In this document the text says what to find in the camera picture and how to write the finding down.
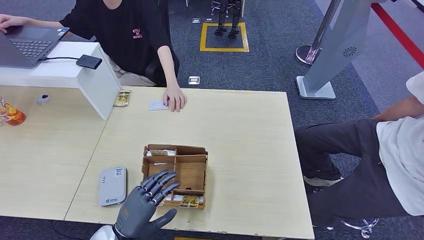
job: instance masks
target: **sneaker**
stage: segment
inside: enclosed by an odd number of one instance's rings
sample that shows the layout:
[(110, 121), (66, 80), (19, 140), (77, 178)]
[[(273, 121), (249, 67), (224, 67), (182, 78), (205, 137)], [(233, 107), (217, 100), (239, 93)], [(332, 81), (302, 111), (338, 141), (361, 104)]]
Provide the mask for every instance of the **sneaker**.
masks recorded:
[(303, 176), (303, 180), (305, 181), (305, 183), (313, 187), (330, 187), (331, 185), (334, 185), (335, 183), (338, 183), (343, 179), (344, 179), (343, 177), (340, 177), (340, 179), (337, 179), (337, 180), (325, 180), (318, 177), (307, 178)]

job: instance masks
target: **fingers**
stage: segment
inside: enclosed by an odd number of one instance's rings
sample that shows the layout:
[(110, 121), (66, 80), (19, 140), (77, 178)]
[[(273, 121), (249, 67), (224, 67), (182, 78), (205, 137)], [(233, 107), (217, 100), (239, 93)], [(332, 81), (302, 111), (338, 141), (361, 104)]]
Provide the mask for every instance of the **fingers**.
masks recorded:
[(181, 109), (183, 109), (186, 105), (186, 98), (184, 97), (184, 94), (180, 95), (179, 98), (181, 99)]
[(164, 200), (164, 198), (167, 197), (168, 194), (170, 194), (172, 192), (172, 190), (174, 190), (176, 187), (178, 187), (181, 183), (179, 181), (173, 182), (171, 184), (169, 184), (167, 187), (165, 187), (165, 189), (163, 189), (162, 191), (159, 192), (158, 195), (156, 195), (153, 198), (153, 203), (157, 206), (159, 205), (162, 200)]
[(182, 94), (182, 95), (184, 96), (184, 106), (182, 106), (182, 108), (184, 108), (186, 106), (186, 104), (187, 104), (187, 96), (184, 95), (184, 94)]
[(165, 94), (163, 95), (163, 104), (165, 104), (165, 106), (168, 106), (168, 94), (165, 92)]
[(177, 215), (177, 210), (171, 209), (167, 213), (165, 213), (165, 215), (155, 219), (154, 221), (151, 221), (150, 226), (152, 229), (160, 229), (170, 223), (172, 219), (175, 218), (175, 215)]
[(175, 111), (175, 97), (169, 98), (169, 106), (171, 108), (171, 112)]
[(176, 172), (171, 172), (170, 174), (167, 174), (166, 176), (162, 177), (157, 183), (156, 185), (154, 185), (151, 190), (150, 190), (150, 194), (154, 197), (156, 196), (156, 194), (159, 193), (159, 191), (162, 189), (163, 186), (165, 186), (165, 184), (167, 184), (167, 182), (169, 182), (169, 180), (175, 178), (177, 176)]
[(153, 186), (152, 183), (155, 182), (155, 179), (160, 179), (161, 177), (165, 176), (168, 173), (168, 170), (165, 169), (163, 171), (160, 171), (152, 176), (148, 176), (146, 179), (144, 179), (141, 183), (140, 186), (142, 188), (145, 188), (145, 190), (150, 190), (150, 188)]
[(149, 192), (150, 189), (152, 189), (152, 187), (159, 181), (159, 179), (161, 179), (163, 176), (165, 176), (168, 173), (168, 171), (161, 171), (153, 176), (151, 176), (151, 179), (146, 182), (146, 184), (144, 185), (144, 189), (146, 190), (146, 192)]
[(13, 25), (13, 24), (12, 24), (12, 21), (11, 21), (11, 20), (7, 20), (7, 21), (4, 21), (4, 22), (2, 22), (2, 23), (0, 24), (0, 28), (4, 30), (4, 31), (2, 30), (2, 32), (7, 33), (8, 31), (6, 31), (6, 29), (7, 29), (8, 27), (12, 26), (12, 25)]
[(176, 96), (175, 97), (175, 109), (176, 109), (177, 113), (179, 113), (180, 110), (181, 110), (181, 105), (180, 104), (181, 104), (180, 96)]

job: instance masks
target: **pole base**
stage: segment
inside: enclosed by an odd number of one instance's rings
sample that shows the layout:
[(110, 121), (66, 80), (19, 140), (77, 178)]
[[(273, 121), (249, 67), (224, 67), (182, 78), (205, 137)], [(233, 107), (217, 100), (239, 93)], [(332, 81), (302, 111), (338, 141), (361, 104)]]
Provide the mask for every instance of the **pole base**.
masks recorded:
[(318, 56), (320, 55), (321, 51), (323, 50), (322, 48), (318, 48), (318, 51), (316, 52), (315, 57), (308, 57), (308, 53), (311, 50), (312, 46), (311, 45), (303, 45), (300, 46), (298, 48), (296, 48), (296, 52), (295, 52), (295, 57), (296, 60), (305, 65), (305, 66), (312, 66), (312, 64), (314, 64), (315, 59), (318, 58)]
[(304, 85), (304, 76), (296, 77), (297, 89), (301, 99), (321, 99), (321, 100), (334, 100), (336, 94), (334, 93), (331, 82), (327, 82), (320, 90), (315, 93), (307, 93)]

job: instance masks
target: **black cable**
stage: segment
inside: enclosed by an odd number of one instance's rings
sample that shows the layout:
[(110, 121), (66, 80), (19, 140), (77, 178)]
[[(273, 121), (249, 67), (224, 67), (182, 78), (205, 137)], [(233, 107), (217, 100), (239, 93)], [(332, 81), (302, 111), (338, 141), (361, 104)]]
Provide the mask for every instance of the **black cable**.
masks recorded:
[(59, 56), (59, 57), (41, 57), (40, 61), (47, 61), (47, 60), (53, 60), (53, 59), (73, 59), (73, 60), (79, 60), (79, 58), (76, 57), (68, 57), (68, 56)]
[(53, 231), (54, 231), (55, 233), (59, 234), (60, 236), (65, 237), (65, 238), (68, 238), (68, 239), (74, 239), (74, 240), (86, 240), (86, 239), (82, 239), (82, 238), (79, 238), (79, 237), (68, 236), (68, 235), (65, 235), (65, 234), (63, 234), (63, 233), (59, 232), (59, 231), (58, 231), (58, 230), (56, 230), (56, 229), (55, 229), (55, 227), (53, 226), (53, 221), (54, 221), (54, 220), (52, 220), (52, 221), (50, 222), (50, 224), (51, 224), (51, 229), (53, 229)]

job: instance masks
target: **yellow tape square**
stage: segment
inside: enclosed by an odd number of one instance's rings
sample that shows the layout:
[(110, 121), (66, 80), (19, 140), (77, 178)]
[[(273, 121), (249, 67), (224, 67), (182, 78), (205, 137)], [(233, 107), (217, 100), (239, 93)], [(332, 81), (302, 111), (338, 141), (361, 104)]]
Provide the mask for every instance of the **yellow tape square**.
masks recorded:
[[(225, 27), (231, 27), (232, 23), (224, 23)], [(249, 43), (248, 43), (248, 35), (246, 32), (246, 23), (240, 22), (238, 24), (240, 27), (241, 40), (243, 42), (243, 48), (230, 48), (230, 47), (206, 47), (206, 35), (208, 31), (208, 27), (218, 27), (218, 23), (210, 23), (204, 22), (201, 28), (201, 36), (200, 36), (200, 51), (201, 52), (249, 52)]]

